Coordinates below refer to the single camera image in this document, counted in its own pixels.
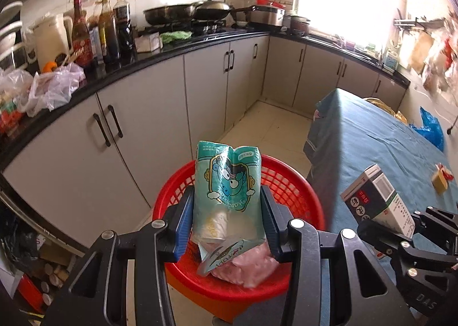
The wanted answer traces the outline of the silver rice cooker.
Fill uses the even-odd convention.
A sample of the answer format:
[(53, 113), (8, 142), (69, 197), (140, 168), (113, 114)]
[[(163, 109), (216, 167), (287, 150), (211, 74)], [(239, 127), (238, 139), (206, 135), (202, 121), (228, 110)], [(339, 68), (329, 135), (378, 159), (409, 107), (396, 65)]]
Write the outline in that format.
[(286, 11), (272, 5), (252, 5), (245, 9), (247, 21), (253, 25), (282, 27)]

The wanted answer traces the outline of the dark pot by window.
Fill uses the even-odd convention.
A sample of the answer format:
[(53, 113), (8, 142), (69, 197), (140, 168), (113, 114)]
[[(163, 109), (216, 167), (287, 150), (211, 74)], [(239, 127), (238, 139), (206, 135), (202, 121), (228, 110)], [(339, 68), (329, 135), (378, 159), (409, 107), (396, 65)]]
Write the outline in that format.
[(307, 36), (310, 33), (310, 20), (297, 15), (285, 16), (287, 31), (291, 35)]

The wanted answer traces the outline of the pink white plastic bag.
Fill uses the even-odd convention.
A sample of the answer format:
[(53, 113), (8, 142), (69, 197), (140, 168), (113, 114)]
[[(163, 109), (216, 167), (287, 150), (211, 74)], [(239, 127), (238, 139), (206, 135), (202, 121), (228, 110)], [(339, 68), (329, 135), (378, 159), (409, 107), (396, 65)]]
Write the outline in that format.
[(204, 253), (197, 274), (253, 289), (270, 277), (279, 267), (265, 239), (229, 238), (222, 242), (200, 245)]

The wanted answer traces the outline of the dark soy sauce bottle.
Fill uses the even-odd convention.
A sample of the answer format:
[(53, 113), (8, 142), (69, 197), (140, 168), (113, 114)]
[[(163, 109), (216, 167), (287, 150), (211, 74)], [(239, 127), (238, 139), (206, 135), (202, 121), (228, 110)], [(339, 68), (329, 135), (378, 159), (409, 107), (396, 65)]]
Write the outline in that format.
[(106, 65), (111, 65), (120, 59), (116, 19), (109, 0), (100, 0), (100, 4), (102, 9), (98, 17), (98, 34), (102, 58)]

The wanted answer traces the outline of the blue table cloth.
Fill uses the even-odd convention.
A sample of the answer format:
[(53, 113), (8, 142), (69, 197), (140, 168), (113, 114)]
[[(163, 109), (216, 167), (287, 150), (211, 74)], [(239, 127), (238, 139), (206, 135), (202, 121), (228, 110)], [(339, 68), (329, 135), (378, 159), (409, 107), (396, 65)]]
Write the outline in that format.
[[(341, 234), (347, 228), (357, 232), (359, 224), (341, 193), (373, 164), (382, 169), (412, 217), (428, 207), (457, 215), (457, 186), (438, 195), (432, 184), (435, 165), (446, 162), (444, 154), (401, 121), (344, 90), (334, 90), (317, 103), (303, 150), (311, 161), (307, 179), (321, 202), (330, 232)], [(419, 234), (414, 233), (411, 239), (416, 248), (442, 252)], [(385, 276), (394, 279), (399, 292), (391, 258), (363, 243), (362, 254), (382, 255)], [(400, 302), (414, 310), (402, 295)], [(455, 325), (457, 297), (447, 301), (439, 315), (427, 319), (430, 325)]]

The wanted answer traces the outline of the green tissue pack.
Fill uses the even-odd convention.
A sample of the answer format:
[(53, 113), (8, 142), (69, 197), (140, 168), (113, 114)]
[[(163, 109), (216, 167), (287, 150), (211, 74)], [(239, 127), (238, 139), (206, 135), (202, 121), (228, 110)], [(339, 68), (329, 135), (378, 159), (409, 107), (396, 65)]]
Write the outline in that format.
[(200, 141), (195, 163), (192, 241), (265, 238), (260, 204), (262, 157), (255, 146)]

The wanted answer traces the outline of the red white wrapper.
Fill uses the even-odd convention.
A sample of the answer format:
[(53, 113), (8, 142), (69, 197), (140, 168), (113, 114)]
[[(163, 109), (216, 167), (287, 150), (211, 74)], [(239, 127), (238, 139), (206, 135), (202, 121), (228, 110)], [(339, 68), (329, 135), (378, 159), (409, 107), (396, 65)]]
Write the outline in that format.
[(435, 166), (437, 168), (437, 172), (439, 173), (439, 175), (441, 175), (442, 178), (444, 178), (444, 180), (446, 180), (447, 182), (453, 181), (455, 179), (453, 173), (442, 163), (438, 163)]

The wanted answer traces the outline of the dark frying pan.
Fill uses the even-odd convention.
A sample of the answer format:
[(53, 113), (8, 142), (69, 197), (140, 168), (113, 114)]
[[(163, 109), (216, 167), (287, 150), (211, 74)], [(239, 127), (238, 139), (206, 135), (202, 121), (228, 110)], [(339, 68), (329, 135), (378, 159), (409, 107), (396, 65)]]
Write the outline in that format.
[(150, 26), (157, 26), (191, 21), (195, 11), (195, 5), (188, 3), (151, 8), (143, 13)]

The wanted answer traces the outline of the red label sauce bottle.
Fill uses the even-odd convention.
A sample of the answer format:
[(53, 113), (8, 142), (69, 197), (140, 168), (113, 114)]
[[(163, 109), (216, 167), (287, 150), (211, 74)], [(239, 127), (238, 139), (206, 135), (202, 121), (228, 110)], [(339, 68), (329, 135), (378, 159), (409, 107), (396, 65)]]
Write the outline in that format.
[(72, 27), (72, 47), (77, 55), (75, 62), (82, 68), (93, 63), (92, 43), (88, 24), (82, 10), (82, 0), (74, 2), (74, 23)]

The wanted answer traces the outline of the white dish rack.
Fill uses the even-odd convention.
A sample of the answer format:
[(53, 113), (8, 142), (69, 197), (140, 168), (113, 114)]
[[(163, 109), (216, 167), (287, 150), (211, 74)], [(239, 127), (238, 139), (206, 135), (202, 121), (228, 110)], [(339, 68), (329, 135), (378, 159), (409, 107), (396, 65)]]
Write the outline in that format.
[(22, 40), (23, 22), (20, 12), (21, 1), (15, 1), (1, 9), (1, 70), (8, 72), (16, 69), (25, 70), (28, 58)]

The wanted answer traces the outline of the yellow wicker chair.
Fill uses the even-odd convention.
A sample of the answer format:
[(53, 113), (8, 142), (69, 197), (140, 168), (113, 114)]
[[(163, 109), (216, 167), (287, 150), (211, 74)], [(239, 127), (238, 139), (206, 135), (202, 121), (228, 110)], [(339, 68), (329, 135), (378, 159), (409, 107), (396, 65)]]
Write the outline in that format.
[(385, 104), (381, 99), (376, 97), (366, 97), (364, 98), (366, 102), (373, 104), (374, 106), (378, 107), (379, 109), (385, 111), (392, 117), (397, 118), (397, 120), (401, 121), (403, 124), (408, 125), (407, 118), (398, 110), (394, 111), (391, 107)]

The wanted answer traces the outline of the yellow cardboard box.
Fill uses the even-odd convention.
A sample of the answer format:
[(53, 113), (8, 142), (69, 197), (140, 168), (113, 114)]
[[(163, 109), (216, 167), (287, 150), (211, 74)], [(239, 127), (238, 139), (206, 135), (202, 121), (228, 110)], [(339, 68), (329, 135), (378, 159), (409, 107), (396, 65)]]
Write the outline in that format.
[(449, 187), (448, 180), (444, 176), (443, 171), (440, 169), (437, 169), (434, 172), (432, 176), (432, 184), (438, 195), (444, 194)]

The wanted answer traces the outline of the wok with lid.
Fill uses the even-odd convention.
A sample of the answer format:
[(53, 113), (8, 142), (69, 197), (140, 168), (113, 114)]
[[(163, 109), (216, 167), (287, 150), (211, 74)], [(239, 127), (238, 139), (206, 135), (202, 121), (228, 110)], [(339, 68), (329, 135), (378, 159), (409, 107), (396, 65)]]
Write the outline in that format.
[(217, 0), (201, 0), (193, 3), (193, 6), (195, 9), (193, 13), (194, 21), (220, 21), (229, 14), (235, 17), (237, 13), (247, 13), (253, 8), (253, 6), (235, 8)]

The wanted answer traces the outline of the blue plastic bag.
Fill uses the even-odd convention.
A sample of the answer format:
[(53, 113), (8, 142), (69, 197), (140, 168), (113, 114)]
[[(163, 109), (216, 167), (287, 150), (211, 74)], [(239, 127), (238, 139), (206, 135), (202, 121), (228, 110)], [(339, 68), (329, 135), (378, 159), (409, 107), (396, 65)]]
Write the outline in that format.
[(438, 118), (423, 107), (420, 107), (419, 111), (422, 118), (422, 126), (418, 127), (410, 124), (410, 128), (431, 142), (439, 151), (444, 152), (445, 139)]

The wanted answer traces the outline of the green rag on counter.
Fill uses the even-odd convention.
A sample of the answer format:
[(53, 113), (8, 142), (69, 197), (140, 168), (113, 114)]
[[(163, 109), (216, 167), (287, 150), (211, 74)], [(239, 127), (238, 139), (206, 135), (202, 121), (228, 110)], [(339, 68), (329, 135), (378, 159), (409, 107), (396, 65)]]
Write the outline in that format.
[(191, 31), (168, 31), (160, 34), (161, 41), (164, 45), (186, 41), (192, 36), (193, 33)]

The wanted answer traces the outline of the red plastic mesh basket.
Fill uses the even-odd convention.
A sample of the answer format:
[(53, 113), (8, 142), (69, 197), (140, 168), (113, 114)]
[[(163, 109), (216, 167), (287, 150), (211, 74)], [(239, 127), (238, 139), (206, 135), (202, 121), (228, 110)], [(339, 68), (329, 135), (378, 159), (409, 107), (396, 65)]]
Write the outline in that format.
[[(152, 213), (162, 218), (167, 208), (181, 199), (187, 186), (195, 183), (195, 163), (186, 163), (168, 178), (161, 188)], [(311, 185), (295, 169), (271, 157), (262, 156), (262, 184), (269, 187), (275, 201), (287, 206), (294, 218), (300, 218), (316, 229), (325, 229), (325, 217)], [(287, 292), (291, 265), (281, 264), (254, 289), (224, 282), (212, 275), (196, 274), (200, 264), (197, 245), (190, 242), (177, 263), (165, 265), (168, 285), (190, 301), (224, 321), (232, 322), (254, 303), (268, 301)]]

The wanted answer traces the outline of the white plastic bag on counter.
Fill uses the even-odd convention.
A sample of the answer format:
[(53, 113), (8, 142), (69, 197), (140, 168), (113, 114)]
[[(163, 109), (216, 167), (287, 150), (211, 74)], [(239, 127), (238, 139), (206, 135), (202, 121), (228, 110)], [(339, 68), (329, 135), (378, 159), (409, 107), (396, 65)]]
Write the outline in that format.
[(73, 62), (34, 76), (20, 69), (1, 70), (1, 104), (35, 117), (68, 104), (83, 80), (84, 70)]

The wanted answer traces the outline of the white electric kettle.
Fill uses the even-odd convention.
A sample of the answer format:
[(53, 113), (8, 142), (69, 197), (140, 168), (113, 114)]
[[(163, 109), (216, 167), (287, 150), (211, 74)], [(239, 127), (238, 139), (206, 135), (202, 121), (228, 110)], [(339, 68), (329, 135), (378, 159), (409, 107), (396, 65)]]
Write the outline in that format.
[(70, 55), (73, 52), (72, 28), (72, 18), (64, 14), (45, 15), (36, 19), (32, 32), (40, 72), (59, 55)]

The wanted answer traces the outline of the white blue carton box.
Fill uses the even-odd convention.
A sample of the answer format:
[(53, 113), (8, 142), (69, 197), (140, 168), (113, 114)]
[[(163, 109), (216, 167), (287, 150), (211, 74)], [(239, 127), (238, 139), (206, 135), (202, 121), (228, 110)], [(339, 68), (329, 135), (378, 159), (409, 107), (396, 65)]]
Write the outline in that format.
[(382, 169), (373, 164), (341, 193), (357, 223), (376, 221), (394, 233), (412, 238), (414, 219)]

